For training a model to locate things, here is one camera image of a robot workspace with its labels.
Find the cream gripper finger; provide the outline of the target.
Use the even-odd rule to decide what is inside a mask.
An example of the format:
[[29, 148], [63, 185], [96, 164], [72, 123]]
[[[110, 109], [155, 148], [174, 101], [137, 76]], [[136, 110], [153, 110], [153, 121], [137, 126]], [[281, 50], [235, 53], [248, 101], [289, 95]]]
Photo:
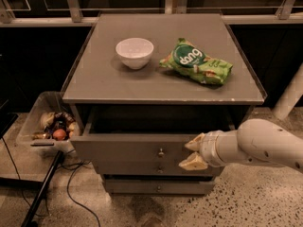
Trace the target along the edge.
[[190, 154], [185, 160], [183, 160], [179, 164], [179, 167], [187, 171], [205, 170], [208, 168], [208, 164], [204, 161], [198, 152], [194, 152]]
[[200, 133], [194, 139], [185, 143], [185, 147], [189, 150], [192, 150], [192, 151], [199, 151], [200, 150], [200, 144], [203, 142], [204, 138], [205, 138], [205, 134]]

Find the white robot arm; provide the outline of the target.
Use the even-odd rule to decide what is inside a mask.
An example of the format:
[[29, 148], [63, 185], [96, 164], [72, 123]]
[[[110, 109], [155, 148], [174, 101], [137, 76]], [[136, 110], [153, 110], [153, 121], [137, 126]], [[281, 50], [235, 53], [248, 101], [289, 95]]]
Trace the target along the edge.
[[188, 171], [241, 164], [287, 166], [303, 173], [303, 139], [265, 119], [248, 119], [233, 131], [200, 133], [185, 147], [192, 154], [179, 167]]

